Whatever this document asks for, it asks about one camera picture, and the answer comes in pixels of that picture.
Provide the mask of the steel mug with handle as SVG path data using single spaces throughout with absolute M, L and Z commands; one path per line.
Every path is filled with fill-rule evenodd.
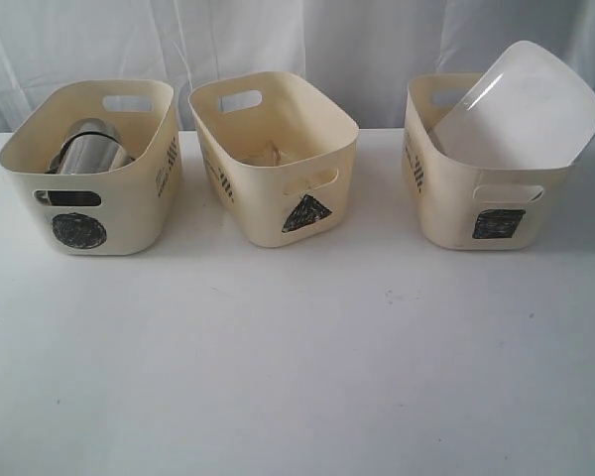
M 49 164 L 47 175 L 101 174 L 123 168 L 134 161 L 112 123 L 89 117 L 69 126 L 59 151 Z M 89 190 L 37 190 L 35 198 L 49 206 L 90 207 L 101 204 L 99 195 Z

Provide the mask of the cream bin with square mark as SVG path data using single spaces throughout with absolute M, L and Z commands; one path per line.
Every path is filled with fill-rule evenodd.
M 420 230 L 433 244 L 456 251 L 518 250 L 532 245 L 564 188 L 573 163 L 556 169 L 493 169 L 442 154 L 428 136 L 452 108 L 437 92 L 466 92 L 482 76 L 421 75 L 408 83 L 402 169 Z

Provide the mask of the cream bin with circle mark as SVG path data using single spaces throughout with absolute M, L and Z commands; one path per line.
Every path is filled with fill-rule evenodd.
M 132 163 L 98 174 L 51 173 L 69 127 L 87 118 L 112 125 Z M 0 166 L 55 251 L 90 256 L 140 252 L 161 234 L 181 177 L 175 92 L 148 79 L 64 86 L 6 142 Z

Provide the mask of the wooden chopstick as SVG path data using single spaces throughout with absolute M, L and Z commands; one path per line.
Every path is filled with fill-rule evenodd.
M 261 157 L 264 167 L 277 167 L 282 161 L 282 153 L 273 141 L 268 141 L 265 144 Z

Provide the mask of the white square plate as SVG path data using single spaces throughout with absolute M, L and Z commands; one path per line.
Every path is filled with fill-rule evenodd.
M 477 168 L 570 166 L 595 135 L 595 92 L 565 62 L 530 41 L 510 45 L 429 137 Z

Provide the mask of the white curtain backdrop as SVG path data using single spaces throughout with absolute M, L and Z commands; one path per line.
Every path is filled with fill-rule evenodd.
M 403 122 L 406 83 L 486 69 L 529 40 L 595 90 L 595 1 L 0 1 L 0 132 L 79 80 L 192 87 L 296 73 L 362 127 Z

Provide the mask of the cream bin with triangle mark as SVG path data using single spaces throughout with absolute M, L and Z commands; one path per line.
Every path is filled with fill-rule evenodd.
M 282 247 L 343 220 L 359 127 L 316 87 L 262 71 L 204 84 L 189 104 L 207 178 L 251 243 Z M 277 167 L 262 165 L 268 141 Z

